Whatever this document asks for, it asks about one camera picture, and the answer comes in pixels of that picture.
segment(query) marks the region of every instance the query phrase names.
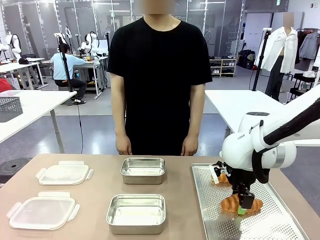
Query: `black stool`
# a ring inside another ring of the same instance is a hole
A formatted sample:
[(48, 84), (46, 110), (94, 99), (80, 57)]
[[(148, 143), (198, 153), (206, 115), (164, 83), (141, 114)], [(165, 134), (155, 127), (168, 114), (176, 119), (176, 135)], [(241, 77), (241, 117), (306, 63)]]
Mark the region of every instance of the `black stool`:
[(8, 160), (0, 164), (0, 184), (8, 182), (20, 169), (22, 169), (32, 158), (21, 157)]

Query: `gray basket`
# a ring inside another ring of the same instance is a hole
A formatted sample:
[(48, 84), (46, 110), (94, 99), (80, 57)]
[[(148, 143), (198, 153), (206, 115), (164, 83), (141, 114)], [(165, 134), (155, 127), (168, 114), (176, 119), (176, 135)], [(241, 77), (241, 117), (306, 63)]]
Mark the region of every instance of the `gray basket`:
[(23, 114), (18, 96), (0, 96), (0, 123), (5, 123)]

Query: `metal tray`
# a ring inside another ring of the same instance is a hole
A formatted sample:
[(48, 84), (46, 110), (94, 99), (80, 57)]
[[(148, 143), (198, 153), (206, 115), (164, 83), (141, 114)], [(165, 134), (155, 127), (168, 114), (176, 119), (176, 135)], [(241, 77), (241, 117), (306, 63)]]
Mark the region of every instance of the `metal tray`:
[(232, 194), (230, 185), (212, 184), (209, 164), (192, 164), (207, 240), (308, 240), (271, 184), (256, 181), (250, 191), (263, 201), (261, 211), (238, 216), (222, 213), (220, 202)]
[(161, 184), (165, 173), (166, 164), (162, 158), (130, 157), (121, 167), (125, 184)]
[(160, 234), (165, 220), (165, 198), (158, 194), (116, 195), (106, 214), (113, 234)]

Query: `white jacket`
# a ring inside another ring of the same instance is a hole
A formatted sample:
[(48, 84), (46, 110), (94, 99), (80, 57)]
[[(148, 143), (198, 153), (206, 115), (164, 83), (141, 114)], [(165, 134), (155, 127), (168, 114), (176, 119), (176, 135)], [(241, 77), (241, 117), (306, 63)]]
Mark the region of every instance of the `white jacket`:
[[(262, 42), (254, 64), (258, 66), (264, 41)], [(289, 73), (295, 69), (295, 61), (298, 50), (298, 32), (291, 28), (287, 36), (285, 28), (280, 27), (270, 34), (264, 52), (262, 69), (271, 71), (274, 67), (282, 49), (284, 48), (284, 58), (281, 66), (281, 73)]]

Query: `bread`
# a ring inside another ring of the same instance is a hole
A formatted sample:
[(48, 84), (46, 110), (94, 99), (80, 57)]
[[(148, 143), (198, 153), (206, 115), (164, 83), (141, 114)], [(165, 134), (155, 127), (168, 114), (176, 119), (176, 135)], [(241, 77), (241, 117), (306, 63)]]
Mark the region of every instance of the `bread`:
[[(250, 213), (259, 212), (263, 205), (264, 205), (264, 203), (261, 200), (255, 198), (254, 201), (253, 201), (253, 204), (252, 204), (252, 208), (251, 209), (247, 209), (246, 213), (250, 214)], [(238, 195), (237, 194), (233, 194), (233, 195), (227, 197), (226, 199), (224, 199), (220, 203), (220, 206), (222, 208), (222, 211), (224, 211), (224, 212), (237, 214), (238, 213), (238, 207), (239, 207)]]
[(228, 184), (229, 183), (227, 175), (225, 175), (224, 173), (221, 173), (220, 176), (218, 176), (218, 180), (219, 180), (219, 183), (221, 183), (221, 184)]

